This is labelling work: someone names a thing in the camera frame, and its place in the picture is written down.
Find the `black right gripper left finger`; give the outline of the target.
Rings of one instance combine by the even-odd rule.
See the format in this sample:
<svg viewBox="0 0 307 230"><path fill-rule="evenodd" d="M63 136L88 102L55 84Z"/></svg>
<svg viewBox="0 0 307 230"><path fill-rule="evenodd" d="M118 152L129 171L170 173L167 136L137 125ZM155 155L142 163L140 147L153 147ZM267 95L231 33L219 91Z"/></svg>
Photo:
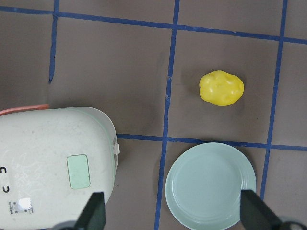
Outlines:
<svg viewBox="0 0 307 230"><path fill-rule="evenodd" d="M106 225L106 209L103 192L92 193L74 225L75 230L103 230Z"/></svg>

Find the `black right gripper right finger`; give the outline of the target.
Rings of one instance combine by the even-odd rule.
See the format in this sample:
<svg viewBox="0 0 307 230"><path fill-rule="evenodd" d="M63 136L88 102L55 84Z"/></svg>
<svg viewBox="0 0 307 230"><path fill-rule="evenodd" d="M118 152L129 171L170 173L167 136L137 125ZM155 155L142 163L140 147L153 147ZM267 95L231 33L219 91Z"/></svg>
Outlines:
<svg viewBox="0 0 307 230"><path fill-rule="evenodd" d="M246 230L278 230L281 220L253 190L241 190L240 221Z"/></svg>

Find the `green plate near right arm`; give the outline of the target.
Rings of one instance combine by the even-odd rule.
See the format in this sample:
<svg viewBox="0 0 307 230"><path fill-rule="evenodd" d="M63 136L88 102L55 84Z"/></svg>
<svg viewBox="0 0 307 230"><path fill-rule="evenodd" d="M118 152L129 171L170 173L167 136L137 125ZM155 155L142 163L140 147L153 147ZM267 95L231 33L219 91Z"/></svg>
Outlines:
<svg viewBox="0 0 307 230"><path fill-rule="evenodd" d="M241 190L256 191L248 158L222 143L182 153L171 166L165 198L175 219L190 230L225 230L240 221Z"/></svg>

